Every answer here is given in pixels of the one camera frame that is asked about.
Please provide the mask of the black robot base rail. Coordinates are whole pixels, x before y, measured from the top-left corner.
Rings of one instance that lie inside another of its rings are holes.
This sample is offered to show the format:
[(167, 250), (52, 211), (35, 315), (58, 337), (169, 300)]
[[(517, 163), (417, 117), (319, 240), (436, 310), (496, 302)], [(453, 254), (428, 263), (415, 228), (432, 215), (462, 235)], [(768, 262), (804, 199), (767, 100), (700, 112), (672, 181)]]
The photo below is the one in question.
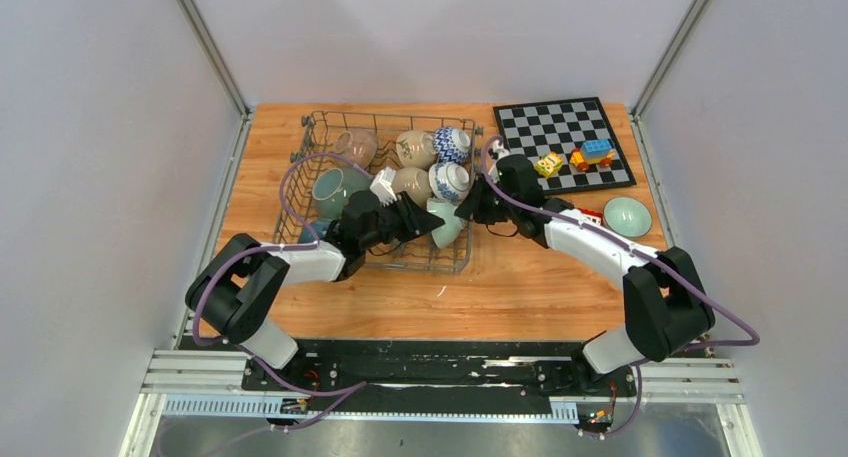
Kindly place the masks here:
[(530, 414), (550, 412), (553, 397), (597, 398), (603, 406), (635, 396), (633, 371), (580, 382), (571, 357), (577, 341), (298, 340), (295, 357), (276, 375), (254, 361), (242, 387), (283, 391), (277, 378), (330, 392), (363, 383), (341, 410), (404, 414)]

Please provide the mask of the white bowl green dashes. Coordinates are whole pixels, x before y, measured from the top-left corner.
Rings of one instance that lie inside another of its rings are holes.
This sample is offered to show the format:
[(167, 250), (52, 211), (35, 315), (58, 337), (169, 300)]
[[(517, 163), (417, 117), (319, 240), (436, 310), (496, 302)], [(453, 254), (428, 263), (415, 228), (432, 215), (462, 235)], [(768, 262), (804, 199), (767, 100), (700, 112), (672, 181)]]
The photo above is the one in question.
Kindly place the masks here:
[(603, 208), (604, 226), (627, 238), (645, 236), (652, 228), (653, 218), (648, 207), (630, 197), (610, 199)]

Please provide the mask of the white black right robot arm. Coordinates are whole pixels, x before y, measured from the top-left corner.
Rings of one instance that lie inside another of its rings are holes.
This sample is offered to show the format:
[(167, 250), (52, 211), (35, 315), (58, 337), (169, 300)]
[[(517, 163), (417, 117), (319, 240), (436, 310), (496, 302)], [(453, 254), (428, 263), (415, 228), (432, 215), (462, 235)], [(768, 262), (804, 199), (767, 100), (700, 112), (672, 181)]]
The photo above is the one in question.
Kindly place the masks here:
[(512, 222), (543, 248), (576, 258), (623, 293), (622, 326), (584, 342), (574, 354), (571, 380), (596, 394), (611, 372), (643, 360), (660, 362), (711, 329), (714, 311), (690, 255), (637, 244), (592, 222), (571, 203), (545, 196), (530, 161), (510, 155), (492, 167), (498, 180), (479, 174), (458, 217), (478, 224)]

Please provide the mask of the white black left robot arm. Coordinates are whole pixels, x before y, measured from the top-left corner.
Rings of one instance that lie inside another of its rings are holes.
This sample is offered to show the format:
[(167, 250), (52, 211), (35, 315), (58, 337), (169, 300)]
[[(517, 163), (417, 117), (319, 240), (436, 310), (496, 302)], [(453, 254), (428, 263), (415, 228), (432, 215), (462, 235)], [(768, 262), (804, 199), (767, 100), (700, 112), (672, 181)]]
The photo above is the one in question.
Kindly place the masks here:
[(412, 241), (444, 223), (406, 193), (384, 206), (372, 192), (358, 191), (320, 240), (281, 246), (246, 233), (232, 237), (188, 287), (185, 303), (222, 338), (264, 361), (279, 388), (293, 390), (304, 382), (307, 366), (295, 356), (297, 342), (269, 316), (279, 290), (346, 280), (371, 248)]

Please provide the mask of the mint green leaf bowl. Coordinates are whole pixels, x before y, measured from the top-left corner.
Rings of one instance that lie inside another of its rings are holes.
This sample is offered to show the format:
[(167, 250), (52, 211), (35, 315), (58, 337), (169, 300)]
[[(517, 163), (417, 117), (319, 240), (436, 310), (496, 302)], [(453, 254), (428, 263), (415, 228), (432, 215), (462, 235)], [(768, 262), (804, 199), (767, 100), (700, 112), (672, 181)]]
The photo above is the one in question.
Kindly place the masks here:
[(457, 206), (448, 201), (435, 198), (427, 201), (427, 211), (444, 221), (443, 225), (430, 233), (434, 244), (440, 249), (451, 246), (466, 226), (466, 221), (455, 215), (456, 210)]

